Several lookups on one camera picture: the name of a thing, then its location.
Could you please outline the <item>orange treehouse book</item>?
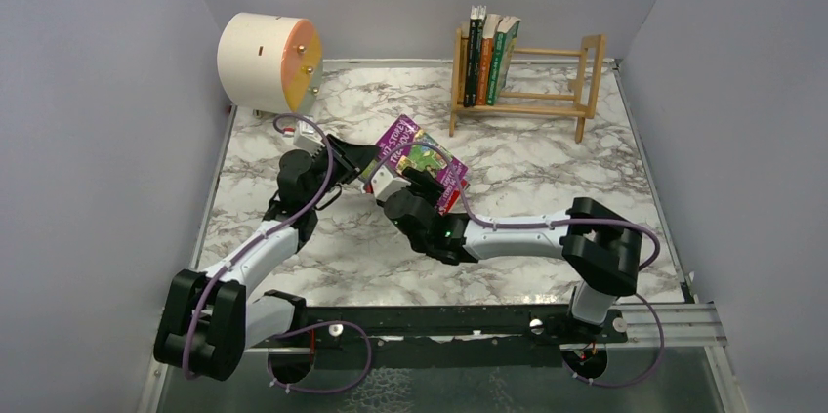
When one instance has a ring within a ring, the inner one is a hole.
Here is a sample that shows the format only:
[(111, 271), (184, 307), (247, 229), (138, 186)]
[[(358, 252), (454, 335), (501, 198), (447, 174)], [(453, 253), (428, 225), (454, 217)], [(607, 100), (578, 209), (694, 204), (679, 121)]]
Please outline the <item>orange treehouse book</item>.
[(479, 67), (477, 72), (476, 105), (485, 105), (488, 90), (489, 70), (491, 66), (492, 53), (494, 48), (494, 37), (497, 25), (501, 16), (496, 13), (489, 13), (486, 16), (482, 33), (479, 54)]

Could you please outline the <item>green treehouse book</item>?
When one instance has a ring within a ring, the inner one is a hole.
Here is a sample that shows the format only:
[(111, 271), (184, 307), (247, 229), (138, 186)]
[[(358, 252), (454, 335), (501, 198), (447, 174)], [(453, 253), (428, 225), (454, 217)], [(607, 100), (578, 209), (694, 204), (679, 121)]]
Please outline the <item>green treehouse book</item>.
[(497, 25), (486, 93), (489, 106), (496, 104), (505, 87), (520, 22), (518, 17), (506, 16)]

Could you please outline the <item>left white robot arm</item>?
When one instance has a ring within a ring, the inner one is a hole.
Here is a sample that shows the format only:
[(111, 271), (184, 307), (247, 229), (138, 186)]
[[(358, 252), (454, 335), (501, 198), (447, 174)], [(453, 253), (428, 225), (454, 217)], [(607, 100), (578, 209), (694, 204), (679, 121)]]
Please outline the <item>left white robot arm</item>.
[(354, 181), (379, 152), (375, 145), (327, 135), (310, 151), (285, 153), (279, 160), (277, 191), (254, 233), (207, 269), (183, 269), (173, 277), (153, 344), (154, 359), (188, 377), (223, 381), (248, 348), (297, 327), (303, 299), (275, 292), (252, 301), (251, 293), (308, 243), (318, 222), (318, 201)]

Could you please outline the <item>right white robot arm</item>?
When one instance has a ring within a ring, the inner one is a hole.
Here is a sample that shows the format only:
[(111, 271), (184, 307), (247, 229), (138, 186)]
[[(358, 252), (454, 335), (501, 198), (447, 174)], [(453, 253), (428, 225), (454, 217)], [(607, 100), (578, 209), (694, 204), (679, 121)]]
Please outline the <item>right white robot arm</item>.
[(489, 218), (440, 213), (436, 201), (442, 185), (414, 169), (402, 177), (378, 172), (369, 183), (412, 250), (444, 264), (500, 257), (567, 262), (581, 278), (567, 310), (577, 327), (597, 331), (615, 302), (637, 291), (644, 230), (591, 198), (576, 198), (554, 214)]

